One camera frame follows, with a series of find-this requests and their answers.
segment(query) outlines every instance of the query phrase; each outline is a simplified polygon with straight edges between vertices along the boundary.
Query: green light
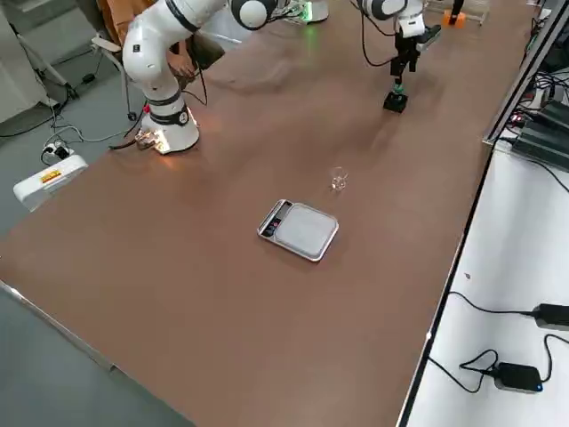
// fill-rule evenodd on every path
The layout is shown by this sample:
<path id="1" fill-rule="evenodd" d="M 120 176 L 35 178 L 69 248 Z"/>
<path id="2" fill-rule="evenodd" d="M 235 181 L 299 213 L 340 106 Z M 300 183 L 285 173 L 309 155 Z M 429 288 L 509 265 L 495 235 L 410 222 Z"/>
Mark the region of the green light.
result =
<path id="1" fill-rule="evenodd" d="M 304 10 L 302 11 L 301 20 L 304 22 L 312 21 L 312 3 L 306 2 L 304 4 Z"/>

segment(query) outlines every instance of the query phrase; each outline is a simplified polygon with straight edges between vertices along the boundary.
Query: charger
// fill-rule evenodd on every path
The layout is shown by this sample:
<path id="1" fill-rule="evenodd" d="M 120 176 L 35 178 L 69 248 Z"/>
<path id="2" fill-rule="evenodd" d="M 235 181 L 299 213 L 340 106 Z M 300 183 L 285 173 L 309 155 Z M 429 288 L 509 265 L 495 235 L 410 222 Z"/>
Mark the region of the charger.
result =
<path id="1" fill-rule="evenodd" d="M 533 313 L 535 323 L 539 327 L 569 330 L 569 307 L 566 305 L 540 304 Z"/>
<path id="2" fill-rule="evenodd" d="M 535 319 L 535 323 L 539 327 L 557 330 L 569 330 L 569 306 L 559 304 L 542 303 L 535 307 L 532 311 L 523 310 L 489 310 L 474 304 L 464 294 L 451 291 L 449 295 L 457 295 L 462 298 L 470 307 L 490 314 L 519 314 L 528 318 Z"/>
<path id="3" fill-rule="evenodd" d="M 506 391 L 539 393 L 543 391 L 540 371 L 536 367 L 500 362 L 490 373 L 494 385 Z"/>

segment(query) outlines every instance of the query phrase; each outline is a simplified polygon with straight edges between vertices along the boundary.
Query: glass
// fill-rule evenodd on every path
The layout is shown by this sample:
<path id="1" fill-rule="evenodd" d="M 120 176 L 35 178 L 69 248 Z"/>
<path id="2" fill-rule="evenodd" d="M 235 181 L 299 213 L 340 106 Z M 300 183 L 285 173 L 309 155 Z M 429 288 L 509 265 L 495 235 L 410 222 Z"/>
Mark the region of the glass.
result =
<path id="1" fill-rule="evenodd" d="M 341 166 L 333 167 L 330 171 L 332 177 L 332 189 L 342 191 L 348 185 L 348 172 Z"/>

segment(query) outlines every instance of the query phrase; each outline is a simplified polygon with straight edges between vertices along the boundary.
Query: power adapter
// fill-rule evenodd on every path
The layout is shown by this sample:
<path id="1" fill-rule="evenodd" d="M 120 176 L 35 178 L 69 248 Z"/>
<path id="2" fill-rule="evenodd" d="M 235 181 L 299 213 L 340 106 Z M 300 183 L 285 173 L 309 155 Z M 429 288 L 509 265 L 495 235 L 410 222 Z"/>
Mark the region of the power adapter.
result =
<path id="1" fill-rule="evenodd" d="M 536 367 L 515 363 L 499 363 L 490 373 L 494 384 L 500 390 L 522 393 L 539 393 L 543 391 L 540 372 Z"/>
<path id="2" fill-rule="evenodd" d="M 533 309 L 533 318 L 539 327 L 569 330 L 569 307 L 566 305 L 540 304 Z"/>

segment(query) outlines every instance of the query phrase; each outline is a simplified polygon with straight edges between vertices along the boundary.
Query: white desk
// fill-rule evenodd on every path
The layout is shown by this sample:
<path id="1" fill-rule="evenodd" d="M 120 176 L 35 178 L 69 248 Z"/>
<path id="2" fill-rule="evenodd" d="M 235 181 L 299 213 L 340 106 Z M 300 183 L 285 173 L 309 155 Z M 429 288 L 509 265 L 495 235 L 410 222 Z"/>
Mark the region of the white desk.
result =
<path id="1" fill-rule="evenodd" d="M 554 172 L 569 185 L 569 173 Z M 569 194 L 541 167 L 495 152 L 452 290 L 497 310 L 569 304 Z M 430 356 L 470 388 L 479 375 L 458 366 L 489 348 L 501 361 L 538 367 L 543 377 L 547 332 L 569 338 L 539 329 L 530 318 L 479 312 L 450 295 Z M 569 346 L 557 340 L 549 345 L 553 376 L 538 395 L 498 390 L 487 377 L 471 395 L 429 362 L 408 426 L 567 425 Z"/>

